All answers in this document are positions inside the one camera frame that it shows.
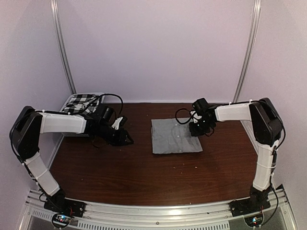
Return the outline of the white plastic basket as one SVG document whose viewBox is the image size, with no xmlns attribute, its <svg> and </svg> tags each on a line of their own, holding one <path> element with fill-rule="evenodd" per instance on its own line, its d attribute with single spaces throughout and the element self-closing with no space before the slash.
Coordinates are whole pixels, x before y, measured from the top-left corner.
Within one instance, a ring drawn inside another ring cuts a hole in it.
<svg viewBox="0 0 307 230">
<path fill-rule="evenodd" d="M 76 114 L 86 118 L 101 119 L 105 106 L 103 101 L 105 96 L 100 95 L 102 92 L 77 93 L 72 94 L 61 108 L 63 113 Z"/>
</svg>

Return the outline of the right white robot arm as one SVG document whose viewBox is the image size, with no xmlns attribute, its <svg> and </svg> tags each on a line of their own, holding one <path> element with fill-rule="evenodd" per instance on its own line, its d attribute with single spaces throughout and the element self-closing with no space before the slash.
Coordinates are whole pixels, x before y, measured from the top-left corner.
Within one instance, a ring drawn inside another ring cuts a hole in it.
<svg viewBox="0 0 307 230">
<path fill-rule="evenodd" d="M 192 104 L 192 122 L 189 130 L 193 137 L 209 135 L 218 122 L 249 121 L 252 124 L 250 141 L 255 144 L 258 156 L 256 173 L 250 188 L 252 197 L 246 200 L 249 211 L 257 211 L 264 204 L 263 194 L 270 191 L 277 150 L 285 139 L 281 117 L 267 97 L 247 102 L 210 106 L 204 98 Z"/>
</svg>

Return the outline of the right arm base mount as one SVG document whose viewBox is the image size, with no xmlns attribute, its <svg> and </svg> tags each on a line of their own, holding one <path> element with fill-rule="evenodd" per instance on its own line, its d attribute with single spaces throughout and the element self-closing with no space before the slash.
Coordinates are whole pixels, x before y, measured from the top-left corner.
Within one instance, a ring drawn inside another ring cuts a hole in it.
<svg viewBox="0 0 307 230">
<path fill-rule="evenodd" d="M 271 207 L 268 200 L 258 206 L 252 205 L 250 198 L 233 200 L 229 203 L 233 217 L 244 216 L 244 221 L 248 227 L 257 228 L 264 223 L 263 211 Z"/>
</svg>

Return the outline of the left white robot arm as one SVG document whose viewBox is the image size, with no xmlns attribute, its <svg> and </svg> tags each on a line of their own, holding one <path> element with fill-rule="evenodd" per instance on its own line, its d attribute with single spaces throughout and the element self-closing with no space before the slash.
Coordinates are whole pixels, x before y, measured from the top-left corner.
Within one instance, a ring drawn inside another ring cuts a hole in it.
<svg viewBox="0 0 307 230">
<path fill-rule="evenodd" d="M 114 110 L 105 105 L 88 113 L 44 111 L 26 106 L 14 122 L 9 134 L 11 148 L 32 179 L 47 196 L 51 196 L 50 204 L 59 213 L 69 209 L 69 202 L 58 194 L 61 187 L 41 158 L 41 136 L 71 133 L 100 137 L 111 146 L 133 144 L 134 140 L 124 128 L 127 118 L 117 116 L 110 122 L 114 114 Z"/>
</svg>

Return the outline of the grey long sleeve shirt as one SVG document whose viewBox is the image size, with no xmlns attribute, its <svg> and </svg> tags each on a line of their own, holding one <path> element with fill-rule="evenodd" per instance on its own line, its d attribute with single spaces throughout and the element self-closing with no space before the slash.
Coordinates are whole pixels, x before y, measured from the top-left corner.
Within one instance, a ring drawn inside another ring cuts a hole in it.
<svg viewBox="0 0 307 230">
<path fill-rule="evenodd" d="M 198 137 L 193 137 L 188 124 L 179 124 L 174 118 L 152 119 L 153 154 L 179 154 L 202 152 Z"/>
</svg>

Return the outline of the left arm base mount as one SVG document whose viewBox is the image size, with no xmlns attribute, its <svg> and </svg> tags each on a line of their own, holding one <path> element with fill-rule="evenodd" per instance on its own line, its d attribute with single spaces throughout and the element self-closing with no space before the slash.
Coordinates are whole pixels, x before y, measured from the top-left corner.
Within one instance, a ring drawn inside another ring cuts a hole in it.
<svg viewBox="0 0 307 230">
<path fill-rule="evenodd" d="M 52 204 L 51 201 L 46 201 L 44 204 L 44 209 L 54 212 L 51 223 L 57 229 L 68 227 L 75 218 L 82 218 L 85 207 L 84 202 L 70 199 L 64 199 L 64 204 L 61 207 Z"/>
</svg>

